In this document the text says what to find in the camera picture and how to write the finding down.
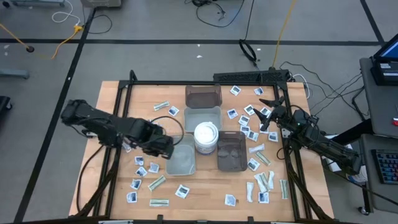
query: wooden tabletop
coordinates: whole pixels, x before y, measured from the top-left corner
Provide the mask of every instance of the wooden tabletop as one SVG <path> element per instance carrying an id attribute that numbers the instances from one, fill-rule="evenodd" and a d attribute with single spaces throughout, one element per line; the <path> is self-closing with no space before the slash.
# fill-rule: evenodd
<path id="1" fill-rule="evenodd" d="M 112 113 L 114 100 L 116 98 L 118 82 L 103 82 L 99 93 L 96 107 L 100 110 Z M 223 115 L 223 131 L 239 131 L 238 119 L 240 115 L 246 114 L 243 110 L 247 105 L 253 105 L 260 110 L 264 105 L 259 98 L 273 100 L 274 94 L 272 87 L 263 87 L 263 95 L 254 94 L 254 89 L 258 86 L 241 86 L 242 91 L 238 96 L 232 95 L 229 90 L 231 86 L 222 86 L 223 104 L 221 105 Z M 302 83 L 288 83 L 290 103 L 301 106 L 309 112 L 307 99 Z M 163 115 L 169 115 L 166 108 L 154 111 L 153 106 L 163 101 L 169 101 L 171 106 L 177 107 L 180 112 L 176 115 L 183 124 L 183 110 L 185 105 L 185 86 L 178 85 L 134 85 L 129 107 L 128 116 L 135 118 L 153 119 Z M 235 108 L 239 114 L 237 118 L 229 119 L 226 111 Z M 179 135 L 181 130 L 179 126 L 171 119 L 161 119 L 159 124 L 167 130 L 168 135 Z M 259 119 L 256 115 L 250 116 L 248 126 L 255 132 L 259 132 Z M 270 131 L 277 131 L 280 134 L 275 123 L 271 123 Z M 216 153 L 210 156 L 202 156 L 196 153 L 197 170 L 193 175 L 169 176 L 165 173 L 165 159 L 161 157 L 152 157 L 144 154 L 141 150 L 133 150 L 127 153 L 122 150 L 118 178 L 114 191 L 113 208 L 111 212 L 112 219 L 141 219 L 155 220 L 157 215 L 163 215 L 165 220 L 224 220 L 224 221 L 245 221 L 248 216 L 253 216 L 255 221 L 294 221 L 292 202 L 289 199 L 282 199 L 279 180 L 287 179 L 285 162 L 278 160 L 276 152 L 282 147 L 281 137 L 279 142 L 268 141 L 267 134 L 259 134 L 257 142 L 246 139 L 246 146 L 254 147 L 265 143 L 266 149 L 262 153 L 271 161 L 270 166 L 261 163 L 256 172 L 247 169 L 244 172 L 222 172 L 217 169 Z M 82 165 L 99 148 L 96 139 L 89 139 Z M 318 154 L 302 149 L 302 164 L 305 173 L 307 189 L 317 201 L 319 206 L 326 214 L 333 217 L 328 189 L 323 174 L 321 160 Z M 104 149 L 88 164 L 81 183 L 80 206 L 82 207 L 93 195 L 98 186 L 101 166 L 103 163 Z M 134 164 L 134 156 L 144 157 L 144 167 L 149 169 L 150 162 L 160 165 L 158 174 L 148 173 L 142 178 L 142 184 L 139 190 L 130 188 L 133 179 L 139 179 L 135 171 L 139 166 Z M 248 160 L 259 159 L 248 152 Z M 265 172 L 267 176 L 269 171 L 275 173 L 274 189 L 270 191 L 269 204 L 258 203 L 259 187 L 254 174 Z M 165 175 L 166 182 L 151 192 L 148 185 L 155 181 L 161 175 Z M 254 182 L 253 203 L 246 201 L 246 182 Z M 186 199 L 175 195 L 178 186 L 182 184 L 190 188 Z M 137 203 L 127 203 L 126 195 L 128 192 L 137 191 Z M 300 192 L 296 191 L 300 207 L 300 216 L 304 217 L 302 197 Z M 232 194 L 238 200 L 235 207 L 224 204 L 225 194 Z M 102 199 L 101 213 L 104 212 L 108 190 L 105 190 Z M 150 207 L 149 200 L 152 198 L 167 198 L 170 200 L 169 207 Z M 70 214 L 76 213 L 76 191 L 70 208 Z"/>

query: desk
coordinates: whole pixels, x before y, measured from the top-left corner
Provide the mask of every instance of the desk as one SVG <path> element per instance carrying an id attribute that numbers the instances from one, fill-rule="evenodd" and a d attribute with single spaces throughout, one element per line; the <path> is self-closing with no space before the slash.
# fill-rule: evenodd
<path id="1" fill-rule="evenodd" d="M 376 166 L 373 161 L 371 154 L 372 149 L 388 149 L 388 150 L 398 150 L 398 139 L 385 138 L 380 136 L 373 136 L 371 134 L 364 134 L 359 140 L 359 145 L 361 147 L 361 152 L 363 153 L 364 163 L 366 164 L 366 172 L 368 174 L 368 187 L 370 190 L 379 193 L 391 200 L 398 201 L 398 186 L 381 184 L 379 181 L 379 176 L 377 174 Z M 378 210 L 383 210 L 387 212 L 398 213 L 398 207 L 393 203 L 390 203 L 384 199 L 370 195 L 371 205 Z"/>
<path id="2" fill-rule="evenodd" d="M 378 86 L 373 79 L 370 58 L 361 58 L 361 66 L 366 99 L 369 106 L 370 119 L 339 134 L 333 140 L 347 145 L 361 137 L 362 134 L 378 134 L 398 138 L 398 128 L 392 125 L 392 118 L 398 116 L 398 86 Z"/>
<path id="3" fill-rule="evenodd" d="M 290 102 L 301 106 L 309 112 L 307 100 L 302 83 L 288 83 Z M 239 114 L 246 114 L 243 110 L 249 104 L 261 109 L 264 105 L 258 100 L 260 97 L 254 94 L 253 89 L 257 86 L 241 86 L 242 92 L 238 96 L 232 95 L 229 90 L 231 86 L 221 86 L 223 104 L 221 105 L 223 115 L 223 131 L 239 131 L 238 119 L 229 119 L 226 111 L 231 108 L 237 109 Z M 96 107 L 108 113 L 113 112 L 114 99 L 118 89 L 118 82 L 103 82 Z M 274 92 L 271 87 L 263 87 L 264 94 L 261 98 L 274 99 Z M 153 106 L 163 101 L 169 101 L 171 106 L 180 109 L 176 119 L 183 124 L 183 109 L 185 106 L 185 85 L 133 85 L 131 103 L 128 116 L 136 118 L 153 119 L 158 116 L 168 115 L 166 109 L 154 111 Z M 254 115 L 250 117 L 251 129 L 258 132 L 259 120 Z M 171 119 L 159 120 L 159 124 L 167 130 L 169 135 L 179 135 L 180 128 Z M 278 131 L 275 123 L 270 125 L 270 131 Z M 224 221 L 247 221 L 249 216 L 256 221 L 294 221 L 292 202 L 282 200 L 279 179 L 287 179 L 285 162 L 276 158 L 276 152 L 281 148 L 280 142 L 270 142 L 267 135 L 260 134 L 258 142 L 246 141 L 247 147 L 266 144 L 264 155 L 271 161 L 269 167 L 261 164 L 256 172 L 246 170 L 244 172 L 222 172 L 217 169 L 216 154 L 201 156 L 196 153 L 197 171 L 188 176 L 169 176 L 165 173 L 165 160 L 159 157 L 151 157 L 141 150 L 126 153 L 122 151 L 116 188 L 114 191 L 112 219 L 141 219 L 155 220 L 158 214 L 162 214 L 165 220 L 224 220 Z M 89 139 L 82 165 L 99 148 L 95 139 Z M 307 189 L 317 201 L 326 214 L 333 217 L 328 189 L 323 174 L 322 164 L 318 154 L 302 149 L 303 171 Z M 96 156 L 87 166 L 82 178 L 80 204 L 83 205 L 90 199 L 98 186 L 101 172 L 104 150 Z M 148 173 L 142 178 L 142 184 L 137 191 L 137 203 L 128 204 L 126 194 L 135 190 L 130 188 L 133 178 L 138 176 L 135 171 L 139 166 L 134 165 L 134 156 L 144 156 L 144 167 L 148 169 L 150 162 L 160 165 L 158 174 Z M 248 153 L 248 159 L 256 158 Z M 273 170 L 274 190 L 270 192 L 270 204 L 257 203 L 259 187 L 253 175 Z M 166 182 L 152 193 L 147 186 L 160 175 L 165 175 Z M 254 182 L 253 203 L 246 201 L 246 182 Z M 183 184 L 190 188 L 186 199 L 174 195 L 177 187 Z M 235 207 L 224 205 L 225 194 L 233 194 L 238 200 Z M 101 201 L 99 214 L 104 213 L 105 202 L 108 191 L 105 190 Z M 153 208 L 149 206 L 151 198 L 168 198 L 170 207 Z M 297 195 L 299 201 L 300 216 L 304 217 L 302 197 Z M 76 214 L 76 192 L 70 208 L 70 214 Z"/>

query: sticker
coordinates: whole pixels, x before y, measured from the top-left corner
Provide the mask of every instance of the sticker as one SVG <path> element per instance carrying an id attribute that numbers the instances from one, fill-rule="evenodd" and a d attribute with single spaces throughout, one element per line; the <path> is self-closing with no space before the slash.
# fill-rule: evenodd
<path id="1" fill-rule="evenodd" d="M 233 119 L 238 116 L 238 112 L 236 112 L 235 109 L 231 109 L 231 110 L 227 111 L 226 113 L 228 114 L 228 117 L 230 119 Z"/>
<path id="2" fill-rule="evenodd" d="M 137 192 L 129 192 L 126 197 L 127 197 L 127 203 L 137 202 Z"/>
<path id="3" fill-rule="evenodd" d="M 237 96 L 241 92 L 241 89 L 237 86 L 232 86 L 232 89 L 230 90 L 230 92 L 232 94 L 234 94 L 235 96 Z"/>
<path id="4" fill-rule="evenodd" d="M 180 111 L 180 110 L 177 109 L 175 106 L 172 106 L 172 107 L 169 109 L 169 114 L 172 115 L 172 116 L 175 116 L 175 115 L 178 114 L 179 111 Z"/>
<path id="5" fill-rule="evenodd" d="M 130 187 L 132 188 L 132 189 L 136 189 L 136 190 L 138 190 L 139 189 L 139 187 L 141 186 L 141 180 L 140 179 L 133 179 L 132 180 L 132 182 L 131 182 L 131 185 L 130 185 Z"/>
<path id="6" fill-rule="evenodd" d="M 265 107 L 263 107 L 263 108 L 260 110 L 260 112 L 261 112 L 262 114 L 266 115 L 267 118 L 268 118 L 269 115 L 271 114 L 271 110 L 269 110 L 269 109 L 267 109 L 267 108 L 265 108 Z"/>
<path id="7" fill-rule="evenodd" d="M 243 132 L 244 135 L 247 136 L 249 134 L 249 132 L 250 132 L 250 127 L 241 125 L 241 132 Z"/>
<path id="8" fill-rule="evenodd" d="M 259 203 L 269 203 L 269 192 L 259 192 Z"/>
<path id="9" fill-rule="evenodd" d="M 250 158 L 249 162 L 248 162 L 248 167 L 249 169 L 251 169 L 252 171 L 256 171 L 260 166 L 260 163 L 257 162 L 255 159 Z"/>
<path id="10" fill-rule="evenodd" d="M 250 120 L 250 118 L 248 118 L 248 117 L 245 116 L 245 115 L 242 115 L 241 118 L 239 118 L 238 123 L 239 123 L 239 124 L 242 124 L 243 126 L 247 126 L 249 120 Z"/>
<path id="11" fill-rule="evenodd" d="M 143 167 L 139 167 L 138 170 L 136 171 L 136 174 L 140 177 L 145 177 L 148 172 L 145 170 Z"/>
<path id="12" fill-rule="evenodd" d="M 254 114 L 254 110 L 253 110 L 253 106 L 252 105 L 248 105 L 247 107 L 244 108 L 244 110 L 246 111 L 246 113 L 251 116 Z"/>
<path id="13" fill-rule="evenodd" d="M 185 197 L 187 197 L 188 193 L 189 193 L 189 188 L 188 187 L 184 187 L 181 184 L 178 187 L 177 191 L 175 192 L 175 194 L 177 196 L 179 196 L 180 198 L 184 198 L 184 199 L 185 199 Z"/>
<path id="14" fill-rule="evenodd" d="M 268 140 L 273 141 L 273 142 L 278 142 L 278 133 L 277 132 L 269 133 Z"/>
<path id="15" fill-rule="evenodd" d="M 269 126 L 265 131 L 261 131 L 261 127 L 263 126 L 263 124 L 260 124 L 260 133 L 262 134 L 268 134 L 269 133 Z"/>
<path id="16" fill-rule="evenodd" d="M 264 92 L 261 87 L 254 89 L 254 93 L 259 96 Z"/>
<path id="17" fill-rule="evenodd" d="M 236 205 L 236 198 L 234 197 L 234 195 L 226 194 L 224 203 L 225 203 L 225 205 L 235 206 Z"/>
<path id="18" fill-rule="evenodd" d="M 136 165 L 143 166 L 144 165 L 144 158 L 142 156 L 136 156 L 134 158 Z"/>
<path id="19" fill-rule="evenodd" d="M 257 138 L 259 137 L 259 133 L 255 133 L 253 131 L 250 131 L 248 134 L 248 139 L 253 140 L 257 142 Z"/>
<path id="20" fill-rule="evenodd" d="M 157 174 L 159 172 L 159 165 L 156 163 L 150 162 L 150 168 L 148 171 Z"/>

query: table leg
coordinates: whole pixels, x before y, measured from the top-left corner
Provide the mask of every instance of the table leg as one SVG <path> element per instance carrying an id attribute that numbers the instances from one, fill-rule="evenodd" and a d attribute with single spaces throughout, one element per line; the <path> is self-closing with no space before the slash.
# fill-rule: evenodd
<path id="1" fill-rule="evenodd" d="M 333 141 L 343 146 L 359 139 L 362 134 L 374 134 L 371 119 L 367 119 L 350 128 L 349 130 L 332 138 Z"/>

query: gray plastic tray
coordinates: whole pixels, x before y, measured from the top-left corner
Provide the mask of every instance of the gray plastic tray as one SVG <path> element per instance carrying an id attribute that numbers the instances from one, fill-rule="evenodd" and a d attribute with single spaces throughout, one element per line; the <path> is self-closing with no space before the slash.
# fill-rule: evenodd
<path id="1" fill-rule="evenodd" d="M 212 122 L 221 131 L 223 127 L 222 120 L 221 108 L 219 106 L 203 109 L 186 108 L 184 110 L 184 128 L 189 133 L 193 133 L 198 124 L 202 122 Z"/>
<path id="2" fill-rule="evenodd" d="M 177 142 L 181 136 L 173 136 Z M 168 175 L 192 175 L 196 171 L 195 140 L 193 135 L 184 134 L 180 143 L 174 146 L 170 159 L 166 160 L 166 173 Z"/>

